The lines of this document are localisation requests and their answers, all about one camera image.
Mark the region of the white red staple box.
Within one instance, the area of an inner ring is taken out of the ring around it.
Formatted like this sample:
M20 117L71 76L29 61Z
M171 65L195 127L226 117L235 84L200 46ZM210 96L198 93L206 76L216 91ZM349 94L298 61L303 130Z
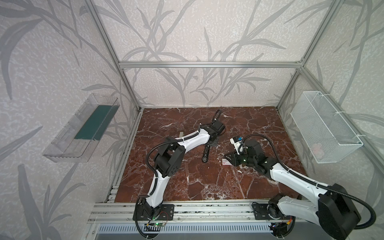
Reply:
M223 165L223 166L232 166L232 163L229 162L229 161L226 160L226 159L222 159L222 165Z

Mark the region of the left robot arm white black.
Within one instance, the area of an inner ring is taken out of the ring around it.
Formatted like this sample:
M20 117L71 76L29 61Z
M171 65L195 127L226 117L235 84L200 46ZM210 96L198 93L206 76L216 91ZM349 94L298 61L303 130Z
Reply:
M140 200L149 214L161 207L169 179L179 170L185 154L198 146L211 145L224 130L225 125L214 119L184 137L166 138L164 143L150 150L146 164L153 171L154 178L148 194Z

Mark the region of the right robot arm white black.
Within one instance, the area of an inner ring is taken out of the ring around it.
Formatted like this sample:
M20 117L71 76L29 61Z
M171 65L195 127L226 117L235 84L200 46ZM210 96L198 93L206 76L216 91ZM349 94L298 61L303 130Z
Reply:
M293 170L286 170L279 161L266 157L261 144L255 140L230 139L235 151L224 156L235 167L253 168L270 180L279 182L299 193L294 199L284 194L271 198L268 205L253 204L255 217L270 217L280 220L283 217L297 217L319 225L332 238L344 240L358 225L361 216L353 201L343 194L346 190L334 184L328 190L320 183L310 184L310 178Z

